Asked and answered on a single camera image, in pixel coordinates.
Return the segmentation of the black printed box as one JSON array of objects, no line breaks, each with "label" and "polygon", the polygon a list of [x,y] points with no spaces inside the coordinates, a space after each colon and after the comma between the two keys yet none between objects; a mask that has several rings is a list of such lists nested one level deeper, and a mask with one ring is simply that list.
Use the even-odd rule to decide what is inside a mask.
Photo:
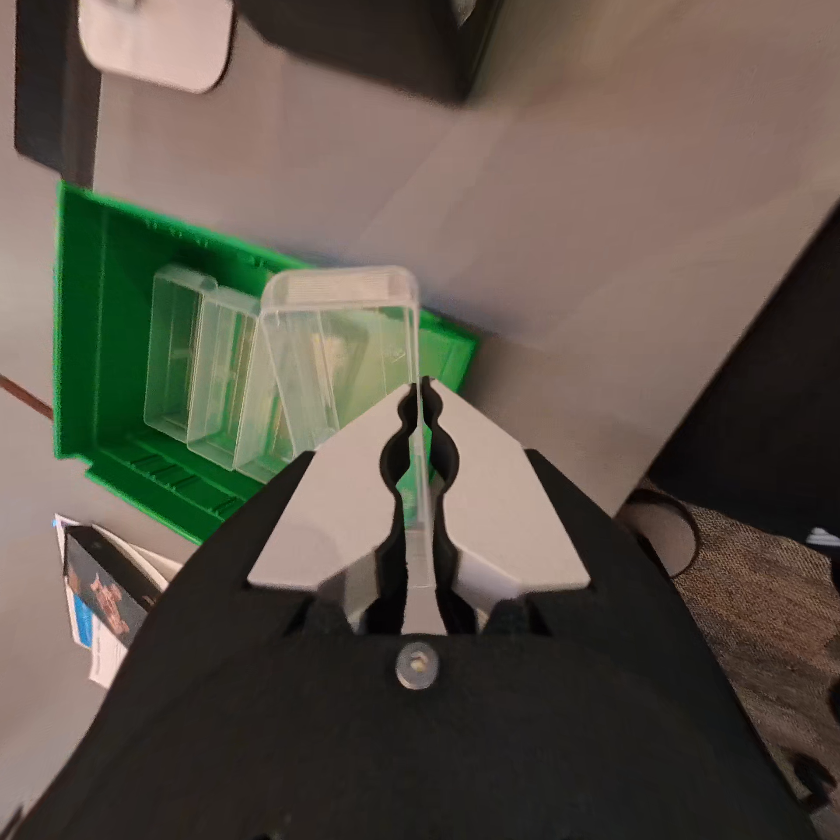
[{"label": "black printed box", "polygon": [[165,581],[95,526],[70,525],[64,544],[70,589],[124,648],[130,648]]}]

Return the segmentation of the black drawer cabinet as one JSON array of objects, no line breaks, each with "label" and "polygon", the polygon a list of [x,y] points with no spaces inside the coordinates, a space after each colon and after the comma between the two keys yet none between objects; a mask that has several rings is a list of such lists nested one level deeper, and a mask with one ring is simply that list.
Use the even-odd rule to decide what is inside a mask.
[{"label": "black drawer cabinet", "polygon": [[321,67],[459,106],[501,1],[236,1],[267,44]]}]

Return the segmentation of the green plastic bin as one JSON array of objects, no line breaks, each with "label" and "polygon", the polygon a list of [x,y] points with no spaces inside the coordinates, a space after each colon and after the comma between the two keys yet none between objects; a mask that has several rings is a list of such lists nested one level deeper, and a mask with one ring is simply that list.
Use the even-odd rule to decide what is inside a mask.
[{"label": "green plastic bin", "polygon": [[[54,348],[55,450],[152,519],[199,544],[262,483],[144,422],[155,273],[177,264],[259,300],[288,270],[323,270],[61,182]],[[477,336],[419,308],[419,376],[458,391]]]}]

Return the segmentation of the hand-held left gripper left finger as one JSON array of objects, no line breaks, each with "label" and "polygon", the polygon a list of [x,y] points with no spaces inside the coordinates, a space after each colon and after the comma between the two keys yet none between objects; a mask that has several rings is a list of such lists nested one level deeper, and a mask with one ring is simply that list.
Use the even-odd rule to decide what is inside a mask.
[{"label": "hand-held left gripper left finger", "polygon": [[316,451],[248,583],[337,604],[360,632],[402,632],[421,575],[417,385],[391,394]]}]

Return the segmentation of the clear plastic drawer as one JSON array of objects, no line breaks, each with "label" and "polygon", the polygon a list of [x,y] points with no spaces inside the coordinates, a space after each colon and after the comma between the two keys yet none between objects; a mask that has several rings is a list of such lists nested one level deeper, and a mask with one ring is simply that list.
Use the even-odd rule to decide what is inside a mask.
[{"label": "clear plastic drawer", "polygon": [[362,612],[406,572],[406,524],[425,561],[418,322],[416,281],[393,266],[288,270],[266,286],[259,326],[304,469],[250,583]]},{"label": "clear plastic drawer", "polygon": [[265,484],[338,429],[349,345],[326,315],[264,312],[257,321],[234,467]]},{"label": "clear plastic drawer", "polygon": [[214,278],[169,264],[154,275],[143,420],[186,441],[200,319]]},{"label": "clear plastic drawer", "polygon": [[185,440],[228,471],[235,467],[258,316],[257,298],[228,287],[208,292],[200,311]]}]

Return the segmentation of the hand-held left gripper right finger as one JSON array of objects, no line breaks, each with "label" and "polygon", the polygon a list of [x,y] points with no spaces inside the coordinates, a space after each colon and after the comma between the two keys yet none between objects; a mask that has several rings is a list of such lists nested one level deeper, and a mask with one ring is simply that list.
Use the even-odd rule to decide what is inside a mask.
[{"label": "hand-held left gripper right finger", "polygon": [[519,441],[430,377],[423,420],[442,482],[432,551],[444,623],[476,624],[500,602],[588,587],[592,578]]}]

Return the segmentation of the white stand base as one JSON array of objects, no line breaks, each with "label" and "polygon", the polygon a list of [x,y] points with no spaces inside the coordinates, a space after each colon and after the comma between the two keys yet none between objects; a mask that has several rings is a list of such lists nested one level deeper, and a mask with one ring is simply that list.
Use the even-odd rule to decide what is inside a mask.
[{"label": "white stand base", "polygon": [[101,73],[203,94],[224,76],[235,33],[230,1],[79,1],[85,57]]}]

